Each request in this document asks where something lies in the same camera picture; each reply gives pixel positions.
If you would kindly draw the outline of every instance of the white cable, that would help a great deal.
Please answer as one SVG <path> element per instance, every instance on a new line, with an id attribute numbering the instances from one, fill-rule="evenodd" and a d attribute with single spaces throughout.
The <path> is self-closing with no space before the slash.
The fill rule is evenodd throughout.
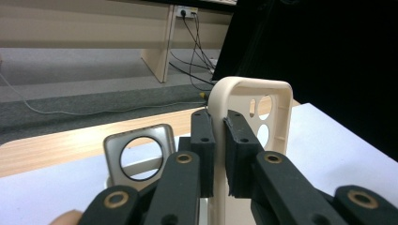
<path id="1" fill-rule="evenodd" d="M 40 114 L 56 114 L 56 113 L 62 113 L 62 114 L 69 114 L 69 115 L 93 115 L 93 114 L 99 114 L 99 113 L 125 113 L 129 111 L 134 111 L 134 110 L 139 110 L 143 108 L 162 108 L 162 107 L 168 107 L 168 106 L 173 106 L 173 105 L 178 105 L 178 104 L 206 104 L 205 102 L 175 102 L 171 104 L 165 104 L 165 105 L 158 105 L 158 106 L 139 106 L 131 109 L 126 109 L 126 110 L 110 110 L 110 111 L 99 111 L 99 112 L 89 112 L 89 113 L 76 113 L 76 112 L 64 112 L 64 111 L 53 111 L 53 112 L 43 112 L 40 110 L 37 110 L 33 108 L 32 106 L 29 105 L 27 102 L 26 98 L 19 92 L 17 91 L 8 81 L 7 79 L 3 76 L 1 73 L 1 64 L 2 61 L 0 61 L 0 78 L 6 83 L 6 85 L 11 88 L 12 91 L 14 91 L 23 101 L 23 103 L 26 105 L 27 108 L 29 108 L 31 111 L 40 113 Z"/>

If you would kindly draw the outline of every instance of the electrical outlet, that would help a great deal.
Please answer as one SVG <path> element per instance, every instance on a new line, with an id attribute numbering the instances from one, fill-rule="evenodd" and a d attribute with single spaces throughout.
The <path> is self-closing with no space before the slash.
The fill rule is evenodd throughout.
<path id="1" fill-rule="evenodd" d="M 178 6 L 176 10 L 176 16 L 177 17 L 182 17 L 181 11 L 185 11 L 185 18 L 193 18 L 194 13 L 198 13 L 198 8 L 197 7 L 183 7 L 183 6 Z"/>

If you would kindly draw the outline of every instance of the floor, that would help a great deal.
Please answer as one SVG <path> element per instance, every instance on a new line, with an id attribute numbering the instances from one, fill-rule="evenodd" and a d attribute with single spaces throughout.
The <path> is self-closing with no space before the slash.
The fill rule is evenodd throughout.
<path id="1" fill-rule="evenodd" d="M 140 50 L 0 49 L 0 144 L 203 105 L 212 85 L 169 66 L 158 82 Z M 170 63 L 190 71 L 193 50 L 172 50 Z M 220 50 L 204 50 L 217 59 Z M 191 74 L 210 82 L 195 56 Z"/>
<path id="2" fill-rule="evenodd" d="M 172 50 L 170 63 L 185 71 L 192 50 Z M 204 50 L 217 59 L 220 50 Z M 160 83 L 140 57 L 140 50 L 127 49 L 0 49 L 1 74 L 26 99 L 58 98 L 88 94 L 163 88 L 190 84 L 191 79 L 169 66 L 167 82 Z M 195 65 L 204 66 L 197 55 Z M 206 81 L 208 69 L 191 67 L 191 74 Z M 0 102 L 21 97 L 0 79 Z"/>

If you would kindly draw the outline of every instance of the desk leg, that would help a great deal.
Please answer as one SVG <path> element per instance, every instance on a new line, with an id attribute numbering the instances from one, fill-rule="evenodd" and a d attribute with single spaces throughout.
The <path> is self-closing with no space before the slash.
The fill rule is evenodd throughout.
<path id="1" fill-rule="evenodd" d="M 167 69 L 169 67 L 169 52 L 176 22 L 176 7 L 169 7 L 166 31 L 161 49 L 143 49 L 141 58 L 155 75 L 160 83 L 167 82 Z"/>

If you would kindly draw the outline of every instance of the circular hole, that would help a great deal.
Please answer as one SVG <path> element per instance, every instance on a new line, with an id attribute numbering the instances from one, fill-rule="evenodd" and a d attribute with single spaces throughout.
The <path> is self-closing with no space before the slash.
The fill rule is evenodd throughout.
<path id="1" fill-rule="evenodd" d="M 176 215 L 166 215 L 161 219 L 161 225 L 176 225 L 178 223 L 178 218 Z"/>
<path id="2" fill-rule="evenodd" d="M 255 99 L 250 100 L 249 116 L 253 118 L 255 115 Z"/>
<path id="3" fill-rule="evenodd" d="M 257 139 L 261 143 L 263 148 L 266 147 L 268 138 L 269 138 L 268 126 L 263 124 L 262 126 L 260 126 L 260 128 L 257 131 Z"/>
<path id="4" fill-rule="evenodd" d="M 375 209 L 378 207 L 377 200 L 364 191 L 349 190 L 348 199 L 351 202 L 368 209 Z"/>
<path id="5" fill-rule="evenodd" d="M 261 97 L 258 102 L 257 113 L 260 119 L 265 120 L 268 117 L 269 112 L 272 108 L 272 99 L 270 96 Z"/>
<path id="6" fill-rule="evenodd" d="M 359 194 L 355 195 L 354 198 L 356 200 L 360 201 L 361 203 L 370 203 L 371 202 L 371 200 L 368 197 L 359 195 Z"/>
<path id="7" fill-rule="evenodd" d="M 314 214 L 311 220 L 316 225 L 330 225 L 329 220 L 325 216 L 320 214 Z"/>
<path id="8" fill-rule="evenodd" d="M 161 147 L 155 140 L 147 137 L 129 142 L 120 158 L 123 173 L 136 181 L 144 181 L 156 175 L 161 164 Z"/>
<path id="9" fill-rule="evenodd" d="M 129 194 L 124 191 L 115 191 L 106 196 L 103 204 L 108 208 L 117 208 L 122 206 L 129 199 Z"/>
<path id="10" fill-rule="evenodd" d="M 280 163 L 282 162 L 282 159 L 280 157 L 277 157 L 275 155 L 266 155 L 265 156 L 266 161 L 270 163 Z"/>
<path id="11" fill-rule="evenodd" d="M 118 194 L 114 195 L 109 199 L 110 203 L 120 203 L 123 200 L 123 195 Z"/>
<path id="12" fill-rule="evenodd" d="M 181 154 L 176 157 L 176 161 L 179 163 L 189 163 L 192 161 L 192 157 L 188 154 Z"/>

